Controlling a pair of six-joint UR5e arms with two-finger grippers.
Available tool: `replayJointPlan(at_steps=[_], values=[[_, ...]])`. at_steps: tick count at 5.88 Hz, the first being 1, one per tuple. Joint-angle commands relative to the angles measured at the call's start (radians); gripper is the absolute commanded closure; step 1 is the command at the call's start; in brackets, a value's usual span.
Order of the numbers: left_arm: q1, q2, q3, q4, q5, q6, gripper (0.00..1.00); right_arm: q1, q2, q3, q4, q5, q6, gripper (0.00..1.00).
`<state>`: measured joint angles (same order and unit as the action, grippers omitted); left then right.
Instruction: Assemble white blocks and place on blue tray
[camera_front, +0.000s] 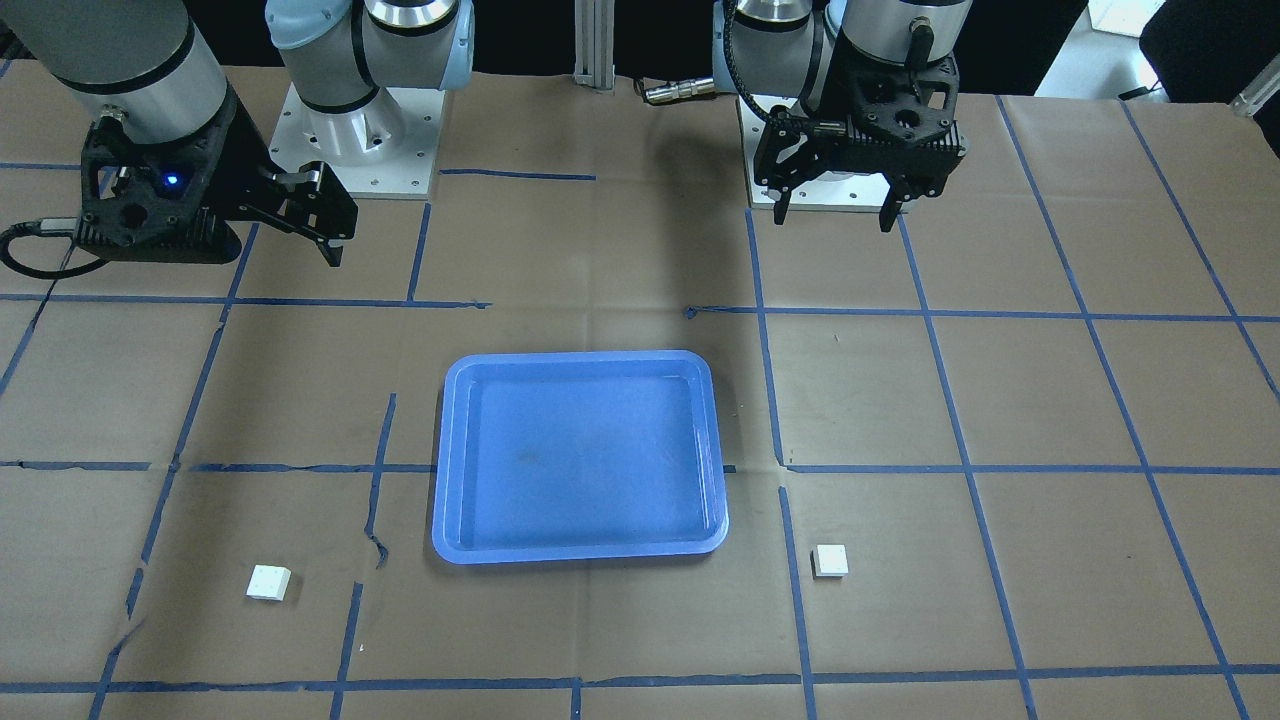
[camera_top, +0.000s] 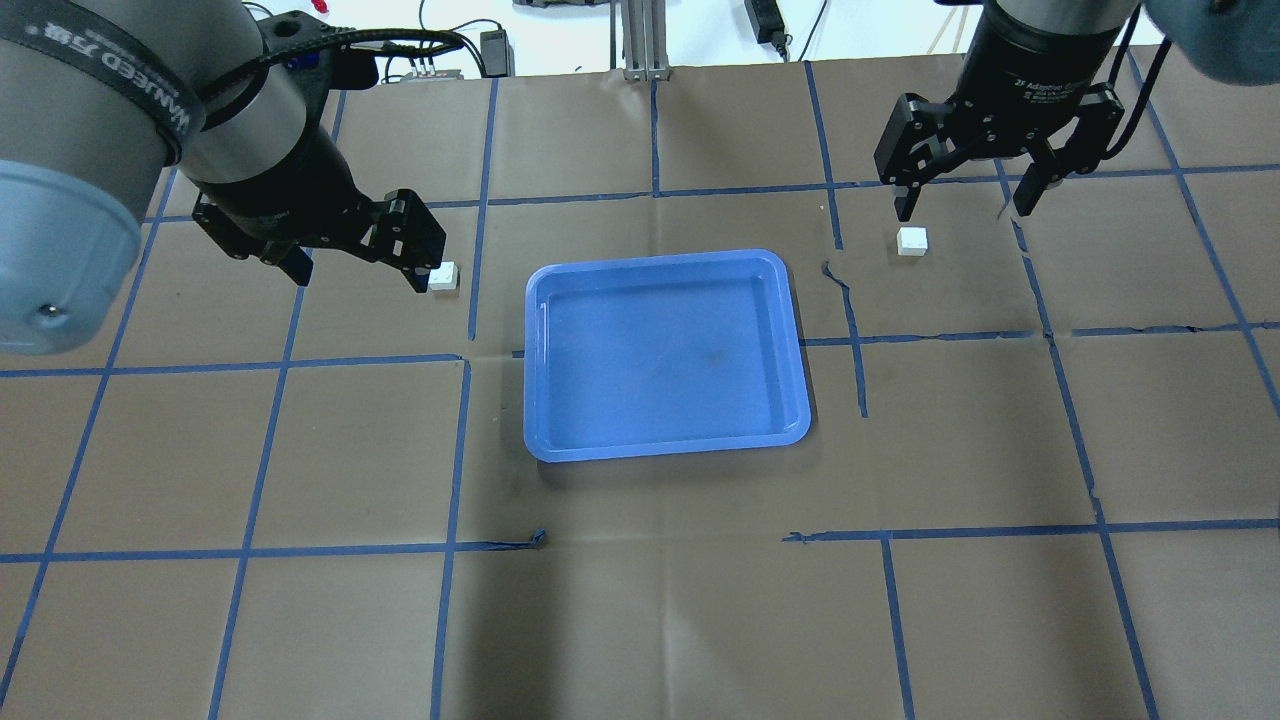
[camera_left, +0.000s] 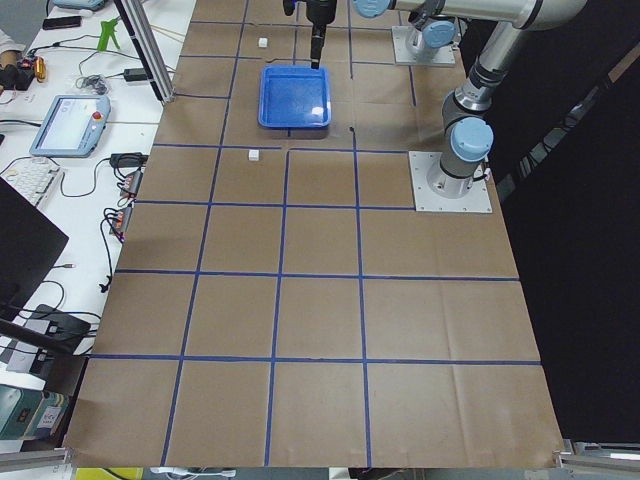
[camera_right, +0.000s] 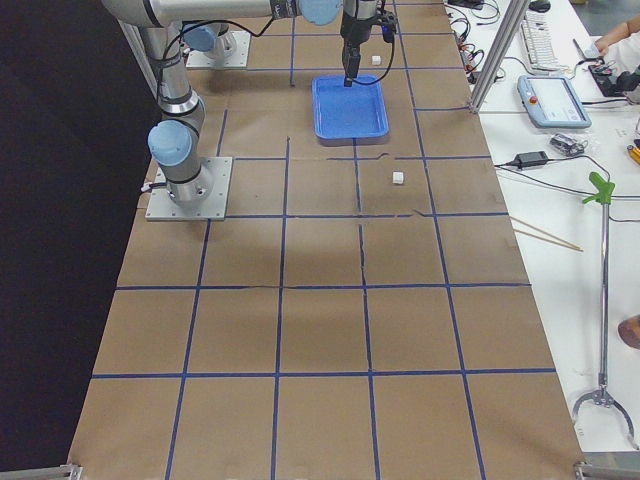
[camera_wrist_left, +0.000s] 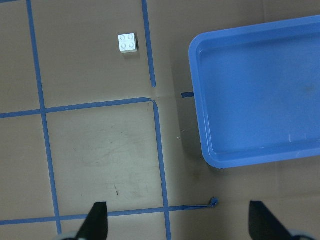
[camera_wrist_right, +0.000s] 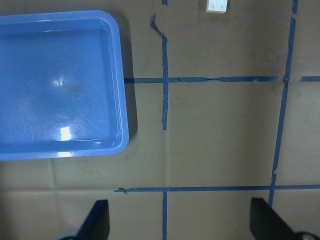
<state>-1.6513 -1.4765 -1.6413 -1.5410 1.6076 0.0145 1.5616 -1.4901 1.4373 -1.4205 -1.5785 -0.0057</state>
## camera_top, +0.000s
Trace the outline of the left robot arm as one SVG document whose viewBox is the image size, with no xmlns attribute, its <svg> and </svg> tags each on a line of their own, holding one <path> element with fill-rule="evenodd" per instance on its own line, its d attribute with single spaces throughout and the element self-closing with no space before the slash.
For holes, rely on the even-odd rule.
<svg viewBox="0 0 1280 720">
<path fill-rule="evenodd" d="M 376 201 L 320 126 L 330 91 L 371 88 L 380 55 L 461 45 L 344 29 L 239 1 L 3 4 L 3 351 L 88 343 L 140 260 L 175 167 L 228 256 L 310 282 L 312 249 L 393 266 L 425 292 L 445 232 L 412 190 Z"/>
</svg>

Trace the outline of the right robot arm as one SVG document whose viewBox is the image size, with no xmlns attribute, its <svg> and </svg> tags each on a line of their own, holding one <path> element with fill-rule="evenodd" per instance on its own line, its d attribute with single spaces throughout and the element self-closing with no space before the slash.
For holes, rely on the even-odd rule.
<svg viewBox="0 0 1280 720">
<path fill-rule="evenodd" d="M 876 146 L 882 184 L 908 222 L 925 184 L 968 161 L 1028 156 L 1012 195 L 1021 215 L 1069 176 L 1120 154 L 1171 47 L 1225 85 L 1275 85 L 1275 1 L 984 1 L 955 90 L 899 97 Z M 1115 90 L 1140 17 L 1164 35 L 1133 108 Z"/>
</svg>

